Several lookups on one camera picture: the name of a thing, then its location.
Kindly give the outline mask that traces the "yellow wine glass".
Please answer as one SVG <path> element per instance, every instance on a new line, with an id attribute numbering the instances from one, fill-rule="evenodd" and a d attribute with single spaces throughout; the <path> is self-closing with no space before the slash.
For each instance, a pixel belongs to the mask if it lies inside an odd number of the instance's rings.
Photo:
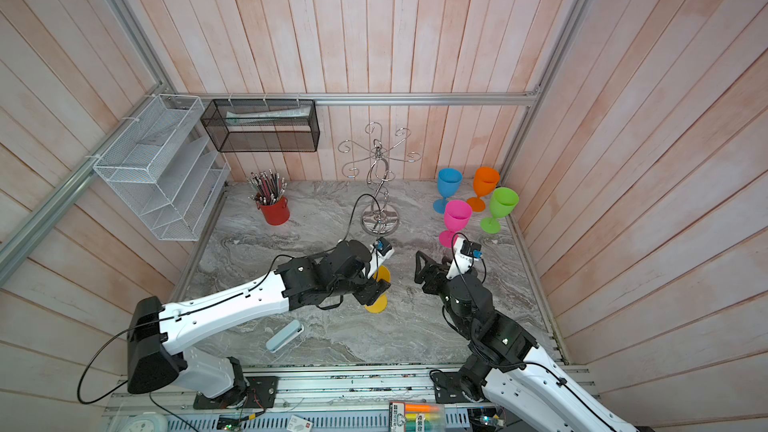
<path id="1" fill-rule="evenodd" d="M 391 273 L 386 266 L 379 266 L 373 278 L 378 284 L 391 284 Z M 371 305 L 365 305 L 366 311 L 372 314 L 383 312 L 388 305 L 388 298 L 385 291 L 381 291 L 376 300 Z"/>

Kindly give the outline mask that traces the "pink wine glass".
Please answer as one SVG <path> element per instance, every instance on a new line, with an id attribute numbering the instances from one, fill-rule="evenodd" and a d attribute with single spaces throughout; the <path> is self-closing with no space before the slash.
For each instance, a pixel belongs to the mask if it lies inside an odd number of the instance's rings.
<path id="1" fill-rule="evenodd" d="M 439 235 L 440 244 L 451 248 L 454 234 L 461 232 L 467 226 L 472 214 L 473 210 L 467 202 L 462 200 L 448 202 L 443 214 L 446 230 Z"/>

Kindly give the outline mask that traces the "blue wine glass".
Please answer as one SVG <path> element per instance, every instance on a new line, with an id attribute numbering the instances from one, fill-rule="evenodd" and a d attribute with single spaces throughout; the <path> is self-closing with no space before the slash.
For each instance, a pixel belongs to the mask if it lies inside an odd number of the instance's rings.
<path id="1" fill-rule="evenodd" d="M 437 190 L 441 198 L 433 203 L 433 209 L 437 213 L 444 213 L 448 199 L 458 191 L 462 180 L 463 175 L 457 169 L 444 168 L 438 172 Z"/>

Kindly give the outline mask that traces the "green wine glass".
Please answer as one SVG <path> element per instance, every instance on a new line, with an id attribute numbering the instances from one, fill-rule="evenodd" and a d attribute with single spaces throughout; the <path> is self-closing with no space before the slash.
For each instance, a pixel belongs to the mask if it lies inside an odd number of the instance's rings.
<path id="1" fill-rule="evenodd" d="M 518 203 L 519 196 L 514 190 L 507 187 L 495 189 L 488 206 L 490 216 L 481 220 L 481 229 L 488 234 L 499 233 L 499 220 L 510 215 Z"/>

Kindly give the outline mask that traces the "orange wine glass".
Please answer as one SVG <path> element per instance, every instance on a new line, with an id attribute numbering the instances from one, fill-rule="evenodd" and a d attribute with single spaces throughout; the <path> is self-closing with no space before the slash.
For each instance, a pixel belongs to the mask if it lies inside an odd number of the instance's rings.
<path id="1" fill-rule="evenodd" d="M 475 196 L 467 200 L 467 204 L 473 212 L 479 213 L 485 210 L 486 205 L 483 198 L 490 195 L 496 189 L 499 180 L 500 174 L 493 168 L 480 167 L 475 172 L 473 179 Z"/>

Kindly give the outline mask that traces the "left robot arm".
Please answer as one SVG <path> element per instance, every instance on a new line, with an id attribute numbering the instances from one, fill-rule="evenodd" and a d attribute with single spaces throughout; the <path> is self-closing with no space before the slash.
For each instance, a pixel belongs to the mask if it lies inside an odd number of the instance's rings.
<path id="1" fill-rule="evenodd" d="M 257 318 L 321 306 L 331 298 L 353 296 L 373 305 L 389 288 L 375 274 L 393 254 L 385 238 L 366 246 L 342 240 L 334 248 L 292 257 L 250 282 L 185 302 L 141 300 L 127 332 L 127 390 L 149 394 L 174 385 L 197 392 L 219 408 L 241 405 L 251 386 L 240 361 L 217 357 L 197 343 Z"/>

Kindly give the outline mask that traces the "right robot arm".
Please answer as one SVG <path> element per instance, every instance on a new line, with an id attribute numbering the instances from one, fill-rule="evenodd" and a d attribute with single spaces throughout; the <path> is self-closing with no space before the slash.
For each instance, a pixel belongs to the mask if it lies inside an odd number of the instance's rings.
<path id="1" fill-rule="evenodd" d="M 536 431 L 640 431 L 603 406 L 549 356 L 522 325 L 498 311 L 472 267 L 449 273 L 419 251 L 414 281 L 437 296 L 449 326 L 468 341 L 455 373 L 433 372 L 438 390 L 470 402 L 488 401 Z"/>

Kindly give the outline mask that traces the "chrome wine glass rack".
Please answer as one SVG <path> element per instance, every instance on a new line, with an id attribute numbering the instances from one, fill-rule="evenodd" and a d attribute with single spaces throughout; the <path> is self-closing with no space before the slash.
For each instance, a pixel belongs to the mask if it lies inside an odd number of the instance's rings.
<path id="1" fill-rule="evenodd" d="M 407 152 L 404 158 L 391 158 L 390 152 L 404 145 L 410 137 L 411 131 L 401 127 L 395 131 L 395 137 L 399 138 L 393 146 L 386 147 L 383 143 L 383 127 L 378 122 L 369 122 L 365 126 L 368 136 L 368 145 L 362 145 L 353 139 L 341 141 L 337 150 L 341 154 L 351 154 L 355 148 L 367 153 L 360 159 L 350 160 L 342 166 L 342 173 L 348 179 L 355 179 L 360 174 L 358 163 L 367 162 L 368 169 L 365 175 L 365 183 L 372 191 L 370 205 L 362 212 L 362 229 L 372 236 L 388 236 L 398 228 L 400 220 L 397 210 L 389 204 L 388 183 L 396 178 L 391 170 L 391 162 L 415 163 L 421 159 L 417 152 Z"/>

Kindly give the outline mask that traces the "light blue case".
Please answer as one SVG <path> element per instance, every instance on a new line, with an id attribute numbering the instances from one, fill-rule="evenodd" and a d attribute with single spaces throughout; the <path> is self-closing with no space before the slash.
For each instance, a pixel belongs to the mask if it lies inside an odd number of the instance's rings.
<path id="1" fill-rule="evenodd" d="M 271 353 L 276 353 L 293 339 L 298 337 L 303 330 L 304 327 L 300 321 L 291 321 L 266 342 L 266 349 Z"/>

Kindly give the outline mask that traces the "red pencil cup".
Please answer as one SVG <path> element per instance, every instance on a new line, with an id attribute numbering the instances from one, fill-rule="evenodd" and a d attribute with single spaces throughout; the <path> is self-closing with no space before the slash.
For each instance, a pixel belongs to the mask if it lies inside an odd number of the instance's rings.
<path id="1" fill-rule="evenodd" d="M 290 210 L 286 197 L 281 197 L 272 205 L 258 203 L 257 207 L 263 213 L 264 219 L 269 225 L 279 226 L 290 219 Z"/>

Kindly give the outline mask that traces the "highlighter marker box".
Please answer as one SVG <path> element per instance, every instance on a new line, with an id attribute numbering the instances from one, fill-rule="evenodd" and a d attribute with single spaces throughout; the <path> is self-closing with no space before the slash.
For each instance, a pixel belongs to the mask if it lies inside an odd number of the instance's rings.
<path id="1" fill-rule="evenodd" d="M 441 432 L 446 430 L 444 408 L 431 403 L 389 403 L 391 432 Z"/>

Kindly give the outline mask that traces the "bundle of pencils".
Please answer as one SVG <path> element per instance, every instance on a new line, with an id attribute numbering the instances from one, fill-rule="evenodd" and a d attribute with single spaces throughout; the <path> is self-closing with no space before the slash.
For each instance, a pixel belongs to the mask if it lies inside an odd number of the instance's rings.
<path id="1" fill-rule="evenodd" d="M 261 206 L 277 204 L 283 198 L 287 185 L 286 179 L 271 169 L 258 174 L 252 173 L 247 178 L 247 183 L 254 192 L 253 199 Z"/>

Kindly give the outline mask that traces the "black mesh wall basket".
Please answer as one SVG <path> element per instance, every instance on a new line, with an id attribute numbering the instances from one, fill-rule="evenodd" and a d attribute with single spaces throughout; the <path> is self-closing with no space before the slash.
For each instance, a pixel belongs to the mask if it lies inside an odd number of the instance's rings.
<path id="1" fill-rule="evenodd" d="M 213 99 L 201 123 L 224 153 L 315 152 L 321 135 L 315 103 L 302 99 Z"/>

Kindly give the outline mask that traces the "white mesh wall shelf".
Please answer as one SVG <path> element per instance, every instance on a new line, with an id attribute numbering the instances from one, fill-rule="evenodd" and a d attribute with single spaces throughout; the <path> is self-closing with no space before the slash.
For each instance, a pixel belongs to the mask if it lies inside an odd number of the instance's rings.
<path id="1" fill-rule="evenodd" d="M 196 96 L 157 95 L 94 164 L 158 240 L 198 241 L 230 175 L 209 137 L 191 136 L 203 113 Z"/>

